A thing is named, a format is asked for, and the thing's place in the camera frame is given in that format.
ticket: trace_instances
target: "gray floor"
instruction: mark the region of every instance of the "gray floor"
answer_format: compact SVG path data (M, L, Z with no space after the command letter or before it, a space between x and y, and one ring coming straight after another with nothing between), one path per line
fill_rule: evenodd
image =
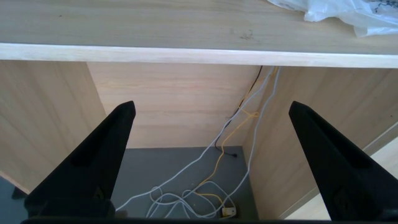
M123 204L129 197L150 190L153 186L169 179L189 162L196 159L204 148L177 148L177 149L130 149L126 150L118 179L112 195L115 207ZM212 178L227 193L232 192L246 173L241 147L226 147L226 151L237 153L238 157L224 156L216 175ZM176 179L165 185L164 192L181 194L185 189L193 189L203 179L208 177L214 169L219 151L210 149L203 158L192 165ZM23 200L12 200L14 186L0 178L0 222L20 223L27 218ZM216 193L222 195L217 189L207 186L200 193ZM209 198L215 205L220 203L215 198ZM238 218L257 220L257 210L254 204L251 186L245 180L241 188L232 196L238 208ZM195 196L188 199L198 213L211 212L211 207L203 203L203 199ZM122 210L128 212L129 217L145 217L151 205L149 196L137 198L126 205ZM160 207L154 217L163 217L170 207ZM185 218L182 207L179 205L170 218Z
M0 177L0 223L17 224L27 218L23 200L11 199L14 186Z

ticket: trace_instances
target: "wire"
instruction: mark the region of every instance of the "wire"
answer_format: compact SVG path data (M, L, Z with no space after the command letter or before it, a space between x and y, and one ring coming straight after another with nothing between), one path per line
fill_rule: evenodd
M184 212L185 212L185 214L186 214L186 216L187 216L188 218L190 218L190 217L189 217L189 215L188 215L188 213L187 213L187 211L186 211L186 208L187 208L190 212L192 212L192 213L193 213L196 217L198 217L198 218L213 218L213 217L216 215L216 213L218 212L218 210L220 210L221 207L224 207L225 202L226 202L228 199L231 201L231 203L233 204L233 207L236 209L235 204L234 204L233 201L231 200L231 196L240 188L240 186L242 185L242 183L244 182L244 180L246 180L246 177L249 175L250 167L251 167L251 161L252 161L252 156L253 156L253 152L254 152L254 147L255 147L255 145L256 145L257 129L258 129L258 127L259 127L260 120L261 120L262 116L264 115L264 111L265 111L265 108L266 108L267 105L268 105L269 100L275 95L276 86L277 86L277 82L278 82L278 79L279 79L279 72L280 72L280 69L278 68L278 69L277 69L277 72L276 72L276 78L275 78L274 89L273 89L273 91L272 91L272 94L268 97L268 99L266 100L266 102L265 102L264 105L262 106L261 113L260 113L260 115L259 115L259 119L257 120L256 127L255 127L255 129L254 129L253 144L252 144L251 153L250 153L250 158L249 158L249 162L248 162L248 170L247 170L246 174L244 175L244 177L242 178L242 180L240 181L239 185L238 185L229 195L227 195L227 194L225 193L225 191L224 191L223 189L221 189L221 187L219 187L216 183L214 183L214 182L212 182L212 181L207 181L207 182L205 182L205 183L203 183L203 184L201 184L201 185L198 185L198 186L195 187L195 189L193 189L193 190L185 190L184 193L183 193L183 197L179 197L178 195L174 195L174 194L170 194L170 193L162 194L156 201L154 201L154 203L152 204L152 206L154 206L155 203L158 203L158 202L157 202L158 200L162 200L162 198L163 198L164 196L166 196L166 195L173 195L174 197L177 197L177 198L178 198L178 200L176 200L176 201L174 201L174 202L171 202L171 203L173 203L174 205L173 205L173 207L170 209L170 211L168 212L168 214L165 216L165 218L167 218L167 217L173 212L174 208L175 208L178 204L180 204L180 203L183 205ZM220 205L217 209L214 207L213 204L211 204L211 206L213 207L213 212L208 213L208 214L205 214L205 215L199 215L199 214L197 214L197 213L192 209L192 207L185 201L185 198L188 197L192 192L196 191L199 187L201 187L201 186L203 186L203 185L205 185L205 184L209 184L209 183L214 183L214 184L215 184L221 191L223 191L223 193L226 194L227 196L226 196L226 198L224 199L224 201L221 203L221 205Z
M238 130L242 125L244 125L250 118L252 118L251 116L248 116L238 127L235 128L235 130L233 132L231 132L231 134L228 135L228 137L223 141L222 145L221 145L221 155L218 157L217 163L216 163L216 167L214 168L213 173L207 177L204 181L200 182L199 185L202 185L203 183L205 183L207 180L209 180L210 178L212 178L217 171L218 168L218 164L220 163L221 158L224 155L224 144L225 142L235 133L236 130Z
M199 160L203 157L203 155L206 153L206 151L209 150L210 146L211 146L211 145L216 141L216 139L221 135L221 133L224 131L224 129L225 129L225 127L227 126L227 124L229 124L229 122L230 122L231 120L233 120L233 119L241 112L241 110L247 105L247 103L248 103L255 95L257 95L257 94L264 88L264 86L265 86L265 84L267 83L267 81L268 81L268 79L269 79L269 76L270 76L270 74L272 73L273 70L274 70L274 69L272 69L272 70L268 73L268 75L267 75L267 77L264 79L264 81L263 81L263 83L262 83L260 89L258 89L252 96L249 97L249 99L248 99L246 102L243 103L243 105L241 105L241 106L238 108L237 112L224 124L223 128L221 129L221 131L220 131L220 133L217 135L217 137L210 143L210 145L202 152L202 154L201 154L197 159L195 159L194 161L192 161L191 163L189 163L188 165L186 165L182 170L180 170L179 172L177 172L177 173L176 173L173 177L171 177L169 180L166 180L164 183L160 184L159 186L156 186L156 187L152 188L152 190L150 190L150 191L148 191L148 192L145 192L145 193L142 193L142 194L138 194L138 195L132 196L132 197L129 198L124 204L122 204L120 207L118 207L116 210L120 210L121 208L123 208L124 206L126 206L131 200L133 200L133 199L135 199L135 198L138 198L138 197L141 197L141 196L144 196L144 195L148 195L148 194L149 194L150 197L152 198L152 195L151 195L152 192L154 192L155 190L158 190L158 189L161 190L161 187L162 187L163 185L169 183L171 180L173 180L174 178L176 178L176 176L180 175L185 169L187 169L187 168L190 167L192 164L194 164L194 163L196 163L197 161L199 161ZM258 121L257 121L257 125L256 125L256 128L255 128L254 140L255 140L255 138L256 138L256 131L257 131L257 127L258 127L258 124L259 124L259 120L261 120L261 118L262 118L262 114L263 114L263 112L264 112L264 109L265 109L266 105L268 104L268 101L270 100L270 98L273 97L273 95L274 95L274 93L275 93L275 86L276 86L276 83L277 83L278 76L279 76L279 71L278 71L278 73L277 73L277 78L276 78L276 80L275 80L274 91L273 91L273 93L271 94L271 96L268 98L268 100L266 101L266 103L264 104L264 106L263 106L263 108L262 108L262 111L261 111L261 114L259 115L259 119L258 119ZM248 164L248 165L250 165L250 163L251 163L251 158L252 158L252 152L251 152L251 157L250 157L250 159L249 159L249 164ZM156 203L154 202L154 204L152 204L152 205L155 205L155 204L156 204L157 207L158 207L158 205L165 204L165 203L158 202L158 201L159 201L159 200L162 200L162 198L163 198L164 196L166 196L166 195L174 195L174 196L177 196L178 199L180 199L181 202L180 202L180 201L177 201L178 203L183 203L183 204L184 204L184 209L185 209L185 207L187 207L187 208L188 208L192 213L194 213L198 218L209 218L209 217L213 217L213 216L217 213L217 211L218 211L222 206L224 206L224 204L226 203L226 201L227 201L228 199L230 199L230 196L231 196L232 194L234 194L235 191L237 191L237 189L242 185L243 181L245 180L245 178L246 178L247 175L248 175L248 172L246 173L246 175L244 176L244 178L243 178L243 180L240 182L240 184L237 186L237 188L236 188L231 194L227 195L227 197L223 200L223 203L220 205L220 207L219 207L218 209L215 209L214 212L211 212L211 213L209 213L209 214L206 214L206 215L199 215L199 214L195 213L195 211L189 206L189 204L188 204L186 201L184 201L184 198L187 197L187 196L189 196L190 194L192 194L192 192L196 191L197 188L199 188L199 187L201 187L201 186L203 186L203 185L205 185L205 184L207 184L207 183L211 183L210 181L205 182L204 184L201 184L201 185L197 186L197 187L196 187L195 189L193 189L193 190L186 190L186 191L184 191L183 197L179 197L178 195L174 195L174 194L170 194L170 193L163 194L163 193L161 192L161 196L155 201ZM167 205L173 203L173 204L174 204L173 209L174 209L175 206L176 206L176 204L177 204L177 202L167 203Z
M257 74L257 77L254 79L254 82L253 82L253 84L251 85L249 91L246 92L245 96L243 97L243 99L242 99L241 102L239 103L238 108L236 108L236 111L233 113L232 116L234 116L234 115L238 112L238 109L240 109L240 107L242 106L242 103L244 102L245 98L248 96L248 94L250 93L250 91L253 89L254 85L256 84L257 80L258 80L259 77L260 77L261 71L262 71L262 65L261 65L260 70L259 70L259 73ZM214 147L215 147L217 150L219 150L219 151L221 152L221 149L220 149L219 147L217 147L217 142L218 142L218 140L220 139L220 137L221 137L221 136L218 136L218 137L217 137L216 141L214 142ZM224 152L224 154L229 155L229 156L233 156L233 157L235 157L235 158L238 156L236 153L231 154L231 153Z

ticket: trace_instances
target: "light wood grain surface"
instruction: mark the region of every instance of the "light wood grain surface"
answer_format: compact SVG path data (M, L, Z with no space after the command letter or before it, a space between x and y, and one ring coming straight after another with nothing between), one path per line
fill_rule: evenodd
M23 191L104 118L86 63L0 61L0 175Z
M397 83L398 70L283 68L258 130L251 166L260 218L280 218L316 186L288 116L294 100L311 106L364 148L398 121ZM266 89L264 99L271 91ZM244 143L246 155L252 131Z
M398 178L398 138L395 138L371 157L395 178ZM286 219L330 220L330 216L322 200L322 196L318 194Z
M0 20L2 59L398 67L396 35L266 0L0 0Z
M133 100L136 118L127 147L207 146L233 115L258 74L258 66L164 63L88 63L104 108ZM264 80L261 74L254 91ZM248 104L255 111L262 93ZM222 140L246 115L239 115ZM250 123L226 145L239 146Z
M384 148L387 144L395 140L398 136L398 122L384 131L380 136L370 142L362 150L369 156L372 156L378 150ZM319 195L318 187L315 187L308 194L294 203L288 210L280 215L281 219L325 219L330 218L325 211L325 204L319 203L322 198Z

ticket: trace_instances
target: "white plastic bag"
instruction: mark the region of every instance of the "white plastic bag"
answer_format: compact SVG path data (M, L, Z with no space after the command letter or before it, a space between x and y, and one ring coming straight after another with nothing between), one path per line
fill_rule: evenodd
M268 0L276 6L305 12L304 20L337 17L354 26L358 37L398 34L398 0Z

